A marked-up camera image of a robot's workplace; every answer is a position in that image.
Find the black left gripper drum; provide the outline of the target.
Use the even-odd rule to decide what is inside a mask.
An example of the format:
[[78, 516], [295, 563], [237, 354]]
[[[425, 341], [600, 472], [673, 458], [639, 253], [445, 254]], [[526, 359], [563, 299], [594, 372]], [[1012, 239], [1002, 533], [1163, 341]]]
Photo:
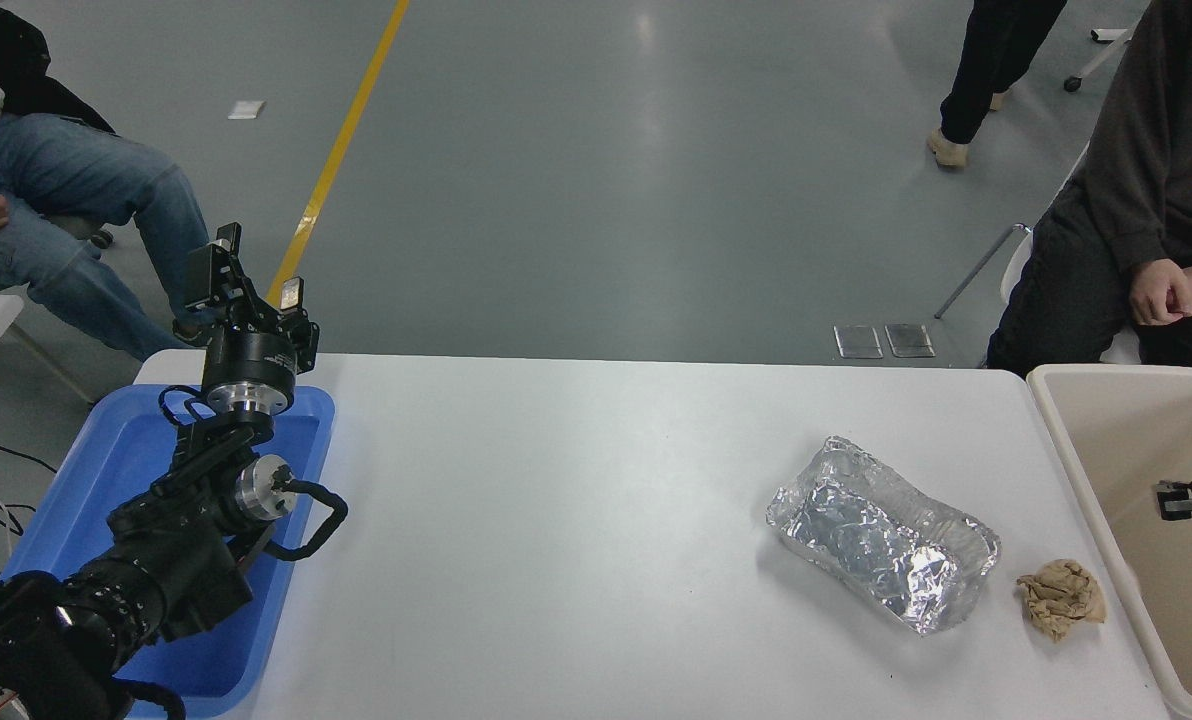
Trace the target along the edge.
[[298, 350], [284, 334], [246, 331], [224, 324], [209, 329], [203, 391], [252, 383], [291, 393], [296, 373]]

